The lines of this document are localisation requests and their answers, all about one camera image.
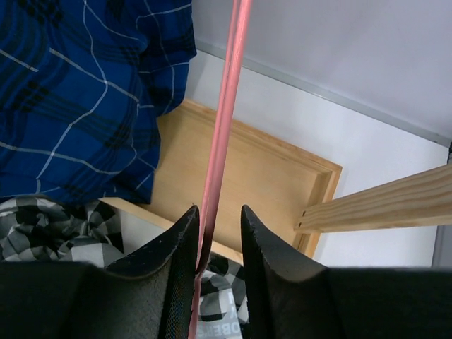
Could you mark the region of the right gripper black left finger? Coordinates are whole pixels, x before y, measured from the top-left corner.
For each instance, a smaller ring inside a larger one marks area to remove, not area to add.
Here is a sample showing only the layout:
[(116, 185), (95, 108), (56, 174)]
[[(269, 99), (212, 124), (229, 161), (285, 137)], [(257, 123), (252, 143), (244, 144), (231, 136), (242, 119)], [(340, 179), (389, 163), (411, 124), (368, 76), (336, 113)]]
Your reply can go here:
[(106, 268), (1, 264), (2, 338), (187, 338), (199, 211)]

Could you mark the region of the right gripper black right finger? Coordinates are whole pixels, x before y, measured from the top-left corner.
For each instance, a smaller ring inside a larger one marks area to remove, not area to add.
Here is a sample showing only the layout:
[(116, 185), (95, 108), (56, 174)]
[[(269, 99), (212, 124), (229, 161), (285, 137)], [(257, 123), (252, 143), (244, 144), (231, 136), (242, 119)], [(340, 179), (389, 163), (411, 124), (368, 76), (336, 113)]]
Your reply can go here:
[(329, 268), (248, 206), (241, 238), (252, 338), (450, 338), (451, 271)]

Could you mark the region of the black white checkered shirt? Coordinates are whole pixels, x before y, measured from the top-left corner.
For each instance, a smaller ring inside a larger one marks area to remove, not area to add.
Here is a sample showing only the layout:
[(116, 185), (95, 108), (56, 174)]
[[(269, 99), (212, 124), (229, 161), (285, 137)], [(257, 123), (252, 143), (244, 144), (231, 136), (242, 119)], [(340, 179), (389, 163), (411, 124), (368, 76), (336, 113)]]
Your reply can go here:
[[(2, 261), (84, 261), (104, 268), (124, 257), (121, 223), (106, 203), (68, 206), (42, 196), (1, 201)], [(250, 338), (244, 268), (212, 253), (203, 274), (197, 338)]]

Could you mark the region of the pink wire hanger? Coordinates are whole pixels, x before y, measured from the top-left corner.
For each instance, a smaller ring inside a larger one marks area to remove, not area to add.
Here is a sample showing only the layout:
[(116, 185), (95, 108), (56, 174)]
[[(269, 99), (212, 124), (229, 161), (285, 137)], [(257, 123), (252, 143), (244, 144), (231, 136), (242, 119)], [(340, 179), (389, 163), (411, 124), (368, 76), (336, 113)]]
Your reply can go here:
[(218, 213), (220, 191), (225, 171), (227, 147), (252, 4), (252, 0), (234, 1), (232, 7), (232, 16), (227, 39), (227, 51), (220, 86), (220, 97), (201, 204), (198, 253), (194, 280), (194, 294), (191, 305), (189, 338), (196, 337), (201, 280), (208, 264), (213, 243), (215, 221)]

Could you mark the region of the blue plaid shirt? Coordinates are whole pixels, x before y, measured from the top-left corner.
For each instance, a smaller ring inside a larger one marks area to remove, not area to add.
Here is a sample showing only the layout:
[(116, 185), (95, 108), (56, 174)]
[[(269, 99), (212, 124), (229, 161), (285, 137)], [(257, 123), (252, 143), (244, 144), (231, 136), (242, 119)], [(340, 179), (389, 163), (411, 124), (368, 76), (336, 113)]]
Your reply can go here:
[(1, 199), (149, 203), (195, 56), (190, 1), (2, 1)]

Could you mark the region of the wooden clothes rack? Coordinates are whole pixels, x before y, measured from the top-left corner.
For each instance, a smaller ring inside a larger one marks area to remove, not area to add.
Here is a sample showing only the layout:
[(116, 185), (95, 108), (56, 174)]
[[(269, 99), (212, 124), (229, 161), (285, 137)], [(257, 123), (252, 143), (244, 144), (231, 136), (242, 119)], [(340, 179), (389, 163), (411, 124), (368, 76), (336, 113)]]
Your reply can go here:
[[(159, 118), (161, 159), (148, 205), (105, 203), (145, 222), (123, 222), (131, 252), (202, 200), (215, 112), (190, 100)], [(232, 122), (212, 250), (242, 262), (240, 210), (248, 205), (289, 245), (313, 256), (321, 234), (451, 222), (451, 167), (334, 198), (342, 169), (239, 121)]]

